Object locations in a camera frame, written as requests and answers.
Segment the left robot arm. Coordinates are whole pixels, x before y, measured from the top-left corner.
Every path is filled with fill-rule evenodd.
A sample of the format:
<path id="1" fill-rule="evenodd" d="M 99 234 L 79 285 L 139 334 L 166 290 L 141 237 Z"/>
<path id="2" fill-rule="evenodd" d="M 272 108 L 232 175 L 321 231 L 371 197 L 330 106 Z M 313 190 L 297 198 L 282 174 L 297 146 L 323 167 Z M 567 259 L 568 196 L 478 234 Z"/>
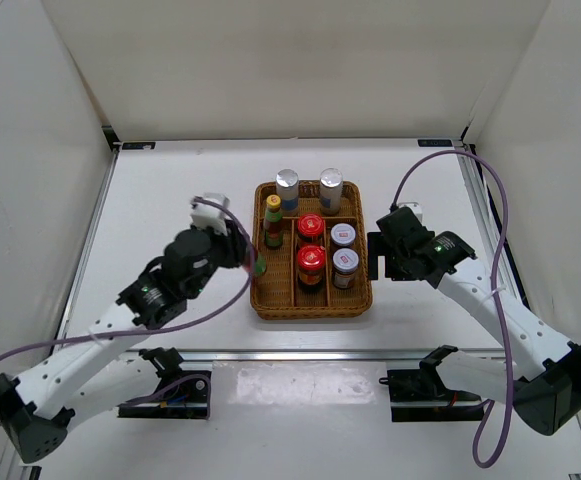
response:
<path id="1" fill-rule="evenodd" d="M 191 226 L 151 260 L 87 332 L 67 338 L 36 366 L 0 374 L 0 426 L 26 464 L 54 452 L 86 420 L 124 403 L 168 400 L 187 381 L 179 358 L 149 350 L 120 356 L 145 336 L 165 331 L 214 273 L 249 264 L 250 241 L 238 223 Z"/>

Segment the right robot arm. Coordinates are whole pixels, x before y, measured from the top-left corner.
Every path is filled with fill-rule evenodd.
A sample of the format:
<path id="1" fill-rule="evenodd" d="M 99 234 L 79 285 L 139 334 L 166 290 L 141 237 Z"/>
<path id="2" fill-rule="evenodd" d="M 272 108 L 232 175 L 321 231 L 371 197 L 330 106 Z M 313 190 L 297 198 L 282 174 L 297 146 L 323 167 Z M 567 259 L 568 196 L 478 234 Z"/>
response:
<path id="1" fill-rule="evenodd" d="M 419 363 L 410 386 L 440 400 L 462 391 L 510 403 L 531 429 L 550 436 L 581 411 L 581 343 L 554 330 L 491 283 L 491 269 L 457 234 L 435 234 L 408 207 L 394 207 L 368 235 L 368 276 L 385 261 L 393 281 L 423 281 L 463 308 L 504 349 L 501 362 L 443 345 Z"/>

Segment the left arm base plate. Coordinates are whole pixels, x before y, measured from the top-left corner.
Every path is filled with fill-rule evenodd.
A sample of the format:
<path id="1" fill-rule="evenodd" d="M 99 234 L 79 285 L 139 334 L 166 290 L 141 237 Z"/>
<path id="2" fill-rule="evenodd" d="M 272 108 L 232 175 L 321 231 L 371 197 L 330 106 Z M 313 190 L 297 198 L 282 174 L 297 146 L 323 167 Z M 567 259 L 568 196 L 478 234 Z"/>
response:
<path id="1" fill-rule="evenodd" d="M 139 357 L 149 362 L 159 383 L 153 394 L 159 396 L 143 403 L 126 402 L 118 407 L 123 419 L 208 420 L 210 418 L 210 363 L 186 361 L 174 348 L 142 349 Z"/>

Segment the blue-label pellet jar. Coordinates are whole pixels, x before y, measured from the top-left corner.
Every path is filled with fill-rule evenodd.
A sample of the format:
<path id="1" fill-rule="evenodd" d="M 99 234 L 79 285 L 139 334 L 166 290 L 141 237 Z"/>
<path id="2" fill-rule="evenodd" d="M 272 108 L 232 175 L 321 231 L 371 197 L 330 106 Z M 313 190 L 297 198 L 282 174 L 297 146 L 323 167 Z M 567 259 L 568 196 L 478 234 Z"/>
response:
<path id="1" fill-rule="evenodd" d="M 299 212 L 299 176 L 292 169 L 282 169 L 276 175 L 276 194 L 281 199 L 281 210 L 295 217 Z"/>
<path id="2" fill-rule="evenodd" d="M 336 215 L 340 210 L 343 190 L 343 175 L 336 168 L 323 170 L 319 178 L 319 202 L 321 211 Z"/>

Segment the yellow-cap sauce bottle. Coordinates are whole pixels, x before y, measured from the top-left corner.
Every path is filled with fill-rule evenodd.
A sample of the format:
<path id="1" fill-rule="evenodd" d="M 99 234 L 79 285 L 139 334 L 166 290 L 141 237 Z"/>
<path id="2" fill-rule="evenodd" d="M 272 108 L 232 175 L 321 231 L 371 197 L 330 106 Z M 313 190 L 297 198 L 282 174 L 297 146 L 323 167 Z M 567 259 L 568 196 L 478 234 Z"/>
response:
<path id="1" fill-rule="evenodd" d="M 283 213 L 281 198 L 276 194 L 266 198 L 263 228 L 265 245 L 270 249 L 280 248 L 283 244 Z"/>
<path id="2" fill-rule="evenodd" d="M 249 253 L 246 253 L 243 268 L 254 278 L 259 278 L 266 273 L 267 264 L 265 257 L 257 249 L 254 249 L 254 258 L 251 258 Z"/>

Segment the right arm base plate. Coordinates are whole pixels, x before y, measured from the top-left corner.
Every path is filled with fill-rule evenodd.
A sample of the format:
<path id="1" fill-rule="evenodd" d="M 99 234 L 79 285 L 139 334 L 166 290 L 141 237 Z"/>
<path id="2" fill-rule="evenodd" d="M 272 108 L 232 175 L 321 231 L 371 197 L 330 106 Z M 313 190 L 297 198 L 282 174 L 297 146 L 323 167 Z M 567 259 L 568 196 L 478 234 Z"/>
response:
<path id="1" fill-rule="evenodd" d="M 463 391 L 434 394 L 415 369 L 388 370 L 378 383 L 389 395 L 393 423 L 480 422 L 485 400 Z"/>

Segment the wicker basket tray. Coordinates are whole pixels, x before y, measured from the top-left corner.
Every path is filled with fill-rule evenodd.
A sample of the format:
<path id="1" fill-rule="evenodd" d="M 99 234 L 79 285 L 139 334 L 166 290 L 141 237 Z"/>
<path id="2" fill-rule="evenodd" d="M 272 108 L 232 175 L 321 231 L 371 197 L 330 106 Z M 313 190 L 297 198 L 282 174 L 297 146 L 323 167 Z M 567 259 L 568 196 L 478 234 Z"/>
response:
<path id="1" fill-rule="evenodd" d="M 265 272 L 255 278 L 251 287 L 252 308 L 264 320 L 303 320 L 319 318 L 350 318 L 369 310 L 373 302 L 372 287 L 368 279 L 368 251 L 360 190 L 356 184 L 343 183 L 340 210 L 335 215 L 322 214 L 319 201 L 319 182 L 299 182 L 299 213 L 320 215 L 324 233 L 320 235 L 323 251 L 321 282 L 309 289 L 301 280 L 307 271 L 299 268 L 300 236 L 299 217 L 284 217 L 281 221 L 282 244 L 270 249 L 265 244 L 264 215 L 267 198 L 276 192 L 276 184 L 260 184 L 254 193 L 254 219 L 252 241 L 266 263 Z M 330 231 L 337 224 L 352 226 L 356 233 L 351 249 L 359 262 L 356 270 L 347 276 L 348 286 L 335 285 L 333 257 L 335 246 Z"/>

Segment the red-lid chili jar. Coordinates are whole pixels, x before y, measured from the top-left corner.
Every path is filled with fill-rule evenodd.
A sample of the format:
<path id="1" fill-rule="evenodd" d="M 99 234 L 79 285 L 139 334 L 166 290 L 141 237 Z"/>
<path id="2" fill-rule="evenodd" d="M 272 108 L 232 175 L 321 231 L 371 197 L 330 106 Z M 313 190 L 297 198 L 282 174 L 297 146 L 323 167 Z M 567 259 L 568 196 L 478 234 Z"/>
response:
<path id="1" fill-rule="evenodd" d="M 297 278 L 305 292 L 316 292 L 324 284 L 326 251 L 319 245 L 305 245 L 297 252 Z"/>
<path id="2" fill-rule="evenodd" d="M 304 214 L 297 221 L 298 246 L 321 245 L 325 231 L 324 219 L 315 213 Z"/>

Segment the white-lid spice jar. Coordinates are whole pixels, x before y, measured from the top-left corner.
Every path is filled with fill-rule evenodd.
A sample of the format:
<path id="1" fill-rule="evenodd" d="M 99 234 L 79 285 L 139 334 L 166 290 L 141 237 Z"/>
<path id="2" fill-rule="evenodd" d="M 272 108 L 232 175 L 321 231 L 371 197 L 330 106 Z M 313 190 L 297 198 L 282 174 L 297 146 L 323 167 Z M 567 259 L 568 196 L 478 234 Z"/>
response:
<path id="1" fill-rule="evenodd" d="M 354 285 L 359 262 L 359 255 L 353 249 L 340 248 L 334 252 L 333 284 L 336 288 L 349 289 Z"/>
<path id="2" fill-rule="evenodd" d="M 337 223 L 330 230 L 330 240 L 334 250 L 352 248 L 356 240 L 356 229 L 348 223 Z"/>

